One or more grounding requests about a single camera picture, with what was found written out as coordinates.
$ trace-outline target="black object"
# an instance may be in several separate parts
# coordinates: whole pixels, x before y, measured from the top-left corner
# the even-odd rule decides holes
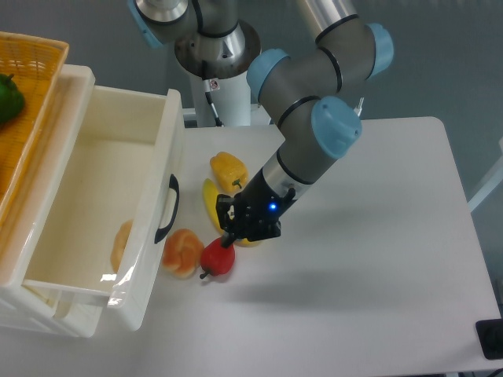
[[[499,375],[500,373],[503,372],[503,368],[501,369],[496,369],[494,372],[492,372],[490,375],[488,375],[487,377],[496,377],[497,375]]]
[[[176,219],[176,214],[178,213],[178,205],[180,203],[180,185],[178,184],[178,179],[172,174],[170,176],[169,188],[176,192],[176,200],[174,202],[173,215],[171,216],[170,222],[164,228],[158,228],[156,230],[156,236],[154,238],[154,243],[159,243],[167,236],[173,227],[174,220]]]
[[[480,320],[475,328],[486,359],[503,359],[503,320]]]
[[[290,188],[281,198],[266,183],[262,171],[234,197],[217,196],[216,210],[218,222],[226,234],[222,237],[222,247],[228,247],[235,240],[267,240],[281,235],[279,217],[295,202],[294,188]]]

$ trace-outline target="wicker basket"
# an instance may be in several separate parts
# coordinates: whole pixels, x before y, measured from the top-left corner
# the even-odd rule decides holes
[[[21,113],[0,125],[0,227],[39,140],[67,55],[67,43],[0,31],[0,73],[14,74],[25,99]]]

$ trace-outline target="black handle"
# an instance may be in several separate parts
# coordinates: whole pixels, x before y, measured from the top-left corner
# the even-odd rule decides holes
[[[180,185],[178,184],[178,179],[176,179],[176,177],[173,174],[170,176],[169,188],[173,189],[176,192],[176,200],[174,202],[173,215],[171,216],[171,220],[168,225],[166,225],[164,228],[158,228],[156,230],[156,237],[154,239],[154,243],[159,243],[164,239],[164,237],[167,236],[167,234],[173,227],[174,220],[176,219],[176,214],[178,213],[178,204],[180,203]]]

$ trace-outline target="white table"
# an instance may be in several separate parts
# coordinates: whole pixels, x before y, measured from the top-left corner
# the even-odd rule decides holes
[[[361,139],[282,218],[283,236],[238,249],[230,276],[160,271],[135,333],[104,315],[91,339],[0,328],[2,375],[375,376],[471,371],[484,359],[475,322],[499,317],[437,119],[364,122]],[[185,135],[175,227],[205,242],[208,160],[221,150],[252,174],[274,127]]]

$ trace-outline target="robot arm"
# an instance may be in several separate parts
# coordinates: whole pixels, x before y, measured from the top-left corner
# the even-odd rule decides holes
[[[187,71],[207,80],[248,69],[251,91],[285,142],[242,192],[218,197],[222,246],[278,237],[279,217],[361,135],[359,117],[334,96],[390,65],[390,35],[363,24],[350,0],[297,0],[317,48],[293,60],[280,49],[259,55],[258,36],[238,20],[236,0],[129,1],[148,40],[177,40],[175,54]]]
[[[281,234],[279,217],[361,135],[360,119],[334,94],[383,71],[393,58],[387,31],[363,24],[349,1],[298,4],[317,49],[298,60],[279,49],[268,50],[248,69],[251,91],[285,142],[242,192],[218,197],[223,247]]]

